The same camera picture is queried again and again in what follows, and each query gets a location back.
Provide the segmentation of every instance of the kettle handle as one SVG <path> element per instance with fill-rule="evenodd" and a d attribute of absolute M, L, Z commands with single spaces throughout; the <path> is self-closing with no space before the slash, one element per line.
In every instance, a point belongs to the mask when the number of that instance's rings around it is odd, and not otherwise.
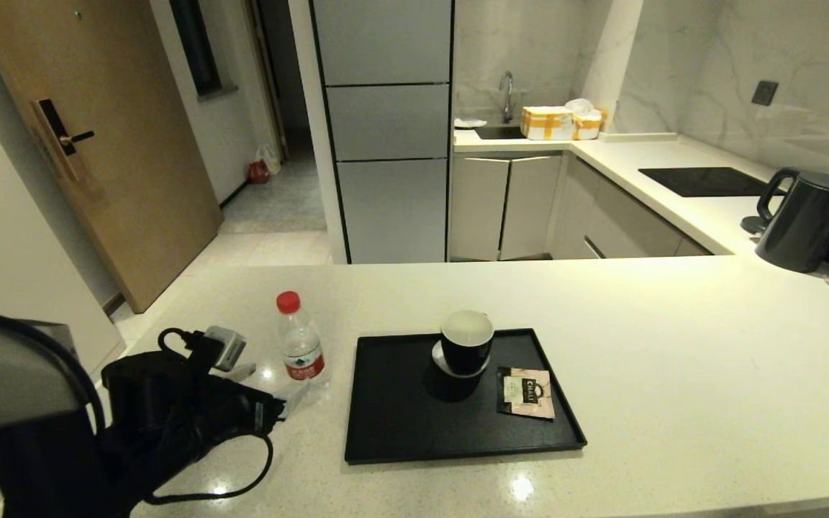
<path fill-rule="evenodd" d="M 773 199 L 773 194 L 776 193 L 776 190 L 779 189 L 779 184 L 787 178 L 797 180 L 799 178 L 799 170 L 786 167 L 776 171 L 773 179 L 766 185 L 766 191 L 764 191 L 763 196 L 760 196 L 760 200 L 757 202 L 757 214 L 760 215 L 760 219 L 766 225 L 769 225 L 769 222 L 773 220 L 773 213 L 769 211 L 769 202 Z"/>

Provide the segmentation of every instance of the electric kettle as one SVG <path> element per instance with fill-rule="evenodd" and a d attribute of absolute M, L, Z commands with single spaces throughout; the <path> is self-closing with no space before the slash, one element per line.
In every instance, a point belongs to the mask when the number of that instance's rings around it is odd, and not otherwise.
<path fill-rule="evenodd" d="M 787 178 L 792 178 L 792 187 L 773 215 L 769 202 Z M 829 250 L 829 174 L 781 168 L 760 196 L 757 213 L 766 223 L 757 255 L 796 272 L 818 268 Z"/>

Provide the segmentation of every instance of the black tray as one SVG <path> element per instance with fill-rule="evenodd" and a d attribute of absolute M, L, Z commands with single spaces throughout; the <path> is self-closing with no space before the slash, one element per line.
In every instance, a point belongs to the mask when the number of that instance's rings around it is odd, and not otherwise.
<path fill-rule="evenodd" d="M 440 335 L 358 339 L 345 461 L 388 463 L 579 450 L 584 432 L 552 373 L 555 421 L 497 412 L 497 368 L 551 371 L 533 329 L 494 333 L 491 360 L 473 379 L 431 358 Z"/>

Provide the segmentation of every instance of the induction cooktop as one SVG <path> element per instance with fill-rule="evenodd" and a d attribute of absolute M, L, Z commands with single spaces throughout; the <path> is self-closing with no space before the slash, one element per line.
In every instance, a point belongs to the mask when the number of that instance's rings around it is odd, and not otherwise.
<path fill-rule="evenodd" d="M 730 167 L 639 168 L 642 174 L 684 198 L 760 196 L 766 183 Z"/>

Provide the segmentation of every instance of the wall switch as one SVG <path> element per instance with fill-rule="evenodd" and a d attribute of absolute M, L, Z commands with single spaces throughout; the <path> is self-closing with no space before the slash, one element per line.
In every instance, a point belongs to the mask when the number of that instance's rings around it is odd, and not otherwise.
<path fill-rule="evenodd" d="M 751 102 L 761 106 L 769 106 L 770 103 L 773 102 L 773 95 L 776 95 L 776 88 L 778 87 L 779 83 L 774 83 L 773 81 L 760 81 L 757 83 L 756 91 L 753 92 L 753 99 L 751 99 Z"/>

